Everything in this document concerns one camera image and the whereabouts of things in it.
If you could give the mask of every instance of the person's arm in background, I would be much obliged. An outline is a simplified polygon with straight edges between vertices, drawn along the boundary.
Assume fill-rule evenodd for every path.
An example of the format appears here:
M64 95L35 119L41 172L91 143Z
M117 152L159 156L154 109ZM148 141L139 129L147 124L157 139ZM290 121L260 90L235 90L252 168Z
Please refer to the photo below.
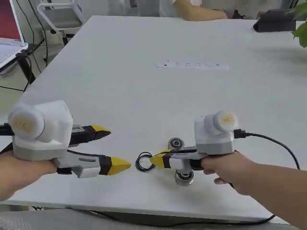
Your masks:
M252 162L239 152L202 160L206 175L216 184L232 183L290 224L307 230L307 171Z
M206 9L201 6L193 6L190 0L177 0L174 7L179 15L187 21L209 21L227 18L223 11Z

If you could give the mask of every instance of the laptop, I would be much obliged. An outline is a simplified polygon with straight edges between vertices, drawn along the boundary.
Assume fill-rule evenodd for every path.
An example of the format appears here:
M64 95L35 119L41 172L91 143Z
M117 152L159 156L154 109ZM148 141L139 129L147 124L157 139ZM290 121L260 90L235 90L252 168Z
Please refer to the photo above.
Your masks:
M18 23L13 0L0 0L0 69L27 49Z

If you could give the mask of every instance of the yellow tip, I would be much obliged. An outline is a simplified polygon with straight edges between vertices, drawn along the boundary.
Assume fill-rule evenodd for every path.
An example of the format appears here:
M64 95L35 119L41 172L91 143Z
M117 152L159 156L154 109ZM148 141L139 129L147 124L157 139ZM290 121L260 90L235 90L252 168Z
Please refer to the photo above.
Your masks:
M92 128L93 128L96 132L99 132L99 131L111 132L109 129L103 128L103 127L97 126L97 125L92 125Z
M108 175L115 175L122 171L125 171L131 167L131 164L125 160L117 157L111 157L112 166L108 172Z
M150 158L150 162L157 166L158 168L163 169L164 168L164 163L163 163L163 157L165 156L166 153L159 153L157 155L154 155L153 157Z

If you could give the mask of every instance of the metal bearing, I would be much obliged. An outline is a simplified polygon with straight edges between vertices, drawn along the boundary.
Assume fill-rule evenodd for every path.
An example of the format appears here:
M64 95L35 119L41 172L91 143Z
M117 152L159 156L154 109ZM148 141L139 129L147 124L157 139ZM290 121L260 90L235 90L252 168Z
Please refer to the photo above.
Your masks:
M180 138L172 138L168 141L169 150L179 150L184 147L184 141Z
M176 171L175 180L178 185L189 186L194 180L194 172L191 171L188 174L181 174L181 173L178 173L178 171Z

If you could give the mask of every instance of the person's arm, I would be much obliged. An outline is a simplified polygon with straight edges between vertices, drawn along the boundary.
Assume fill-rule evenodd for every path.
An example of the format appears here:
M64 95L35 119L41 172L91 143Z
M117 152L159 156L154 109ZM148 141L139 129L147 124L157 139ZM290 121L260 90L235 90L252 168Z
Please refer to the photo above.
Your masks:
M13 152L0 155L0 200L6 200L14 193L37 181L45 174L55 173L51 161L24 161L13 156Z
M174 7L179 15L187 21L209 21L227 18L223 11L206 9L201 6L193 6L190 0L177 0Z
M258 164L239 152L202 161L205 174L217 173L216 184L232 183L290 224L307 229L307 172Z

